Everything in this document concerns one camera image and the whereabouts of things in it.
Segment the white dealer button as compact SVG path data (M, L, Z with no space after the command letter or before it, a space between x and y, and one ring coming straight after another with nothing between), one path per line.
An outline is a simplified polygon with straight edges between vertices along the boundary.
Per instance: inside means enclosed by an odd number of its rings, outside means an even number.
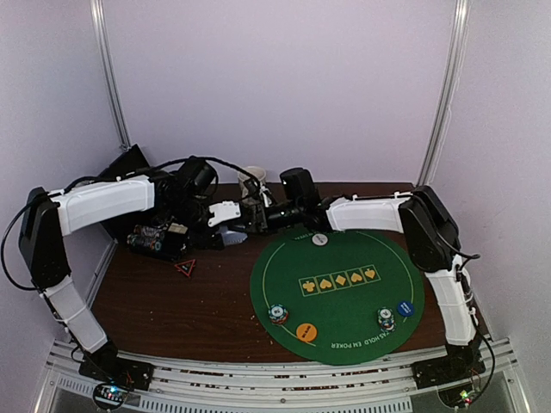
M329 238L323 233L315 233L312 235L312 243L316 246L326 246L329 242Z

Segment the poker chip stack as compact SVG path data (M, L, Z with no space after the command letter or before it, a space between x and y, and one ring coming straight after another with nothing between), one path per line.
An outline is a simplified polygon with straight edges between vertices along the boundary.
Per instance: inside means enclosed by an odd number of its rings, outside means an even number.
M381 307L377 310L377 321L382 332L394 332L396 329L395 318L389 308Z
M268 309L268 317L272 324L285 324L288 320L289 312L286 306L273 304Z

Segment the orange big blind button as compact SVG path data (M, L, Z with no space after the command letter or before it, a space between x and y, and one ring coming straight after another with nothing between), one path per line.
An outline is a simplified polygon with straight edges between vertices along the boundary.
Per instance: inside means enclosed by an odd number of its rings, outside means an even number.
M318 335L318 329L314 324L303 323L297 326L295 334L302 342L313 342Z

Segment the blue small blind button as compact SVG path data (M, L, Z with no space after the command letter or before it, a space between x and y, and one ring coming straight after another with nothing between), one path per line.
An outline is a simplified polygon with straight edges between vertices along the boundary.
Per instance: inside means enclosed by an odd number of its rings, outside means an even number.
M401 317L411 317L415 313L415 308L410 301L401 301L397 305L397 312Z

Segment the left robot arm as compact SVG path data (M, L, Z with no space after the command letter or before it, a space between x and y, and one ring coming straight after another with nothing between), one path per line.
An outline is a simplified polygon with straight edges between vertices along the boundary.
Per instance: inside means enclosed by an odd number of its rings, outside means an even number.
M216 181L214 167L204 157L177 161L178 170L144 168L113 177L86 176L68 187L47 192L33 189L22 217L19 249L32 282L60 322L84 351L93 353L91 369L115 382L124 365L107 349L108 337L74 286L65 237L90 225L136 212L156 209L203 240L215 229L204 198Z

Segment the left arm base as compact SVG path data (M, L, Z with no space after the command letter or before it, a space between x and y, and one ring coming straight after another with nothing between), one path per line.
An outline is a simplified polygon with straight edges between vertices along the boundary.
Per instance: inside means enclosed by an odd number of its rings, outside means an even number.
M84 352L80 375L108 382L129 390L147 391L152 381L154 366L143 361L122 358L114 353L100 355Z

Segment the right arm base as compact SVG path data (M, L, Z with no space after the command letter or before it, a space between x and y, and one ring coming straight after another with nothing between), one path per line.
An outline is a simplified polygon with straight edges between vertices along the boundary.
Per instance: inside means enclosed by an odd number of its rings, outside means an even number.
M478 347L446 345L446 355L412 364L418 389L447 385L468 379L473 372L484 373L486 365Z

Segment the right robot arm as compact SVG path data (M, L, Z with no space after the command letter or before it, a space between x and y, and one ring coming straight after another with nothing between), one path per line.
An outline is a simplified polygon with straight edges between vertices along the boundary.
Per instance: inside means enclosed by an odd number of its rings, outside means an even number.
M443 317L446 343L454 349L442 360L447 379L460 379L474 366L468 347L481 341L471 280L465 269L473 256L461 252L459 229L429 186L389 196L342 194L322 198L308 170L280 175L287 197L276 203L267 188L257 213L264 231L303 224L315 231L376 230L404 235L409 257L428 278Z

